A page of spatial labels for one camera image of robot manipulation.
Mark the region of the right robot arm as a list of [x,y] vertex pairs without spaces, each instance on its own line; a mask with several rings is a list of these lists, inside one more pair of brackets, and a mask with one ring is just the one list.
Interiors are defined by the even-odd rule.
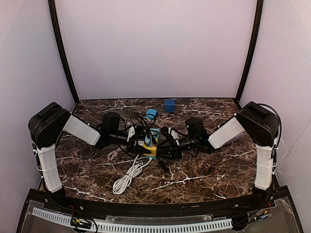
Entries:
[[163,127],[160,132],[165,140],[157,145],[157,157],[179,159],[182,152],[196,149],[211,154],[222,146],[247,133],[256,145],[257,163],[254,195],[268,195],[272,189],[273,173],[277,164],[277,149],[281,139],[281,118],[271,106],[248,102],[216,131],[208,134],[203,121],[192,117],[185,122],[187,134]]

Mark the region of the yellow cube plug adapter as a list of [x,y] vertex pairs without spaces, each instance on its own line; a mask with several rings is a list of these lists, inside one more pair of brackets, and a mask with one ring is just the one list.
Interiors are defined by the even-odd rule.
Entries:
[[156,157],[157,146],[151,143],[151,146],[147,146],[144,142],[142,144],[144,147],[143,155],[149,157]]

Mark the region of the teal power strip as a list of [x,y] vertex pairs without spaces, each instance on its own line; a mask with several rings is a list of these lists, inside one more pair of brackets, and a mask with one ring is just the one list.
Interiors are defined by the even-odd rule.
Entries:
[[[158,140],[159,140],[159,134],[160,134],[160,130],[159,129],[156,129],[156,128],[151,128],[150,129],[150,136],[151,136],[151,138],[152,138],[152,143],[154,144],[154,145],[158,145]],[[153,159],[153,160],[155,160],[156,159],[156,157],[149,157],[149,156],[145,156],[147,159]]]

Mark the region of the black power adapter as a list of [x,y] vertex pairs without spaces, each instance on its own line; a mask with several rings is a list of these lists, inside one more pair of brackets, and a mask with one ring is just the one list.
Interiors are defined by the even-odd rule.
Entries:
[[164,172],[170,172],[169,168],[165,165],[164,161],[161,160],[161,156],[160,155],[156,155],[156,160],[159,164],[159,166],[163,169]]

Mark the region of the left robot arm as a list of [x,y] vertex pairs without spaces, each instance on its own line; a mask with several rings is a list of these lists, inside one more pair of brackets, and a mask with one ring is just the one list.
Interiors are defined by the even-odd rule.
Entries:
[[126,146],[128,155],[149,153],[142,145],[142,127],[131,126],[119,130],[121,116],[115,112],[104,114],[102,122],[93,127],[69,110],[52,102],[35,114],[28,123],[34,153],[39,161],[45,187],[51,193],[63,188],[56,162],[56,145],[63,133],[68,133],[98,149],[116,144]]

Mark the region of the light blue USB charger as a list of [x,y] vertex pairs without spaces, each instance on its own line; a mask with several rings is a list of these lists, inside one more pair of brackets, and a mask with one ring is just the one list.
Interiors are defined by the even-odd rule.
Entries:
[[148,133],[145,135],[144,144],[146,146],[150,146],[152,144],[152,138]]

